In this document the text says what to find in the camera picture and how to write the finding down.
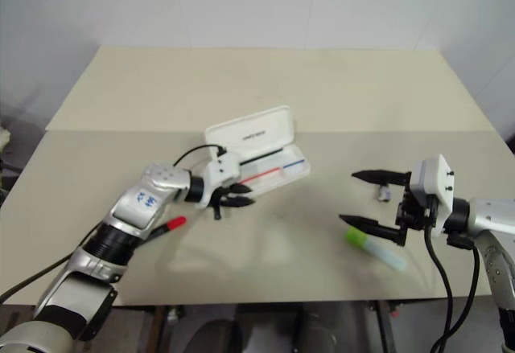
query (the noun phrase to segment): white pen case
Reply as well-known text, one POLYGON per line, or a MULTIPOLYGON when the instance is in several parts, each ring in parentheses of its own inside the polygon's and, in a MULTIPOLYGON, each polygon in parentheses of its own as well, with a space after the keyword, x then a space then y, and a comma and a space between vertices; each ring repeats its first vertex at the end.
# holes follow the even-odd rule
MULTIPOLYGON (((206 129, 209 144, 238 156, 240 180, 257 196, 308 176, 311 166, 293 144, 295 128, 289 106, 279 106, 206 129)), ((211 148, 212 158, 216 149, 211 148)))

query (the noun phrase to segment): table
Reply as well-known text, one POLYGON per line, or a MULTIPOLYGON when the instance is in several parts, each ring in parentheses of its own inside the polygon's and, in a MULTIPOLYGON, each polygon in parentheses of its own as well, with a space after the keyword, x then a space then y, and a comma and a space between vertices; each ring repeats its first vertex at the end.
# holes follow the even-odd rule
MULTIPOLYGON (((101 48, 0 211, 0 290, 69 252, 147 163, 173 162, 213 123, 280 104, 293 109, 311 175, 220 222, 173 207, 168 216, 187 216, 187 226, 137 250, 117 303, 443 297, 422 233, 405 248, 377 240, 409 261, 399 273, 346 244, 338 218, 392 225, 401 190, 378 203, 375 188, 350 174, 409 170, 437 153, 456 172, 456 195, 515 196, 513 155, 433 51, 101 48)), ((466 295, 472 255, 443 237, 435 249, 455 295, 466 295)), ((34 303, 51 279, 11 303, 34 303)), ((489 293, 483 272, 477 293, 489 293)))

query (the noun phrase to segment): green cap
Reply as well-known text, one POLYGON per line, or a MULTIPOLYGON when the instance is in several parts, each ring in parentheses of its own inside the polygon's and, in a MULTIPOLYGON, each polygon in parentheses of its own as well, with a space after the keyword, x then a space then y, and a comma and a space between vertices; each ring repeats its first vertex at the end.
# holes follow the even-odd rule
POLYGON ((355 246, 360 248, 363 247, 368 237, 369 236, 367 234, 352 226, 347 230, 347 233, 345 234, 345 238, 351 244, 354 244, 355 246))

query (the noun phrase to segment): white wall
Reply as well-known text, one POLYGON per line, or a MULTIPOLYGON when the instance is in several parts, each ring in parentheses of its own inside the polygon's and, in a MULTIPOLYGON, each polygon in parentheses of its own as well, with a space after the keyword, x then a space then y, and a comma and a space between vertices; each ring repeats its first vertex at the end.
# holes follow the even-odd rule
POLYGON ((507 138, 515 133, 514 4, 515 0, 0 0, 2 119, 18 133, 15 148, 33 146, 101 43, 438 48, 507 138))

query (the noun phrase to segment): robotic arm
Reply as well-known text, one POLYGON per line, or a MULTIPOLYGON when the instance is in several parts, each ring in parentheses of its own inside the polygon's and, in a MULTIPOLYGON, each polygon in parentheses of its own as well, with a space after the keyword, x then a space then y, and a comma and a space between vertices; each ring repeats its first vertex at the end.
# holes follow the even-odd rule
POLYGON ((79 246, 39 300, 33 321, 17 325, 0 338, 6 353, 64 353, 73 341, 88 341, 102 327, 117 296, 113 283, 127 269, 134 250, 158 223, 169 203, 244 207, 252 199, 241 184, 239 164, 231 153, 211 161, 201 176, 171 165, 148 166, 137 185, 125 191, 101 221, 96 233, 79 246))
POLYGON ((505 337, 503 352, 515 353, 515 199, 454 197, 454 172, 442 155, 420 162, 405 174, 387 170, 364 170, 353 174, 384 190, 388 184, 404 186, 395 224, 381 226, 376 220, 340 215, 370 235, 406 242, 409 228, 432 228, 434 236, 447 234, 447 244, 469 248, 475 244, 483 256, 492 296, 499 308, 505 337))

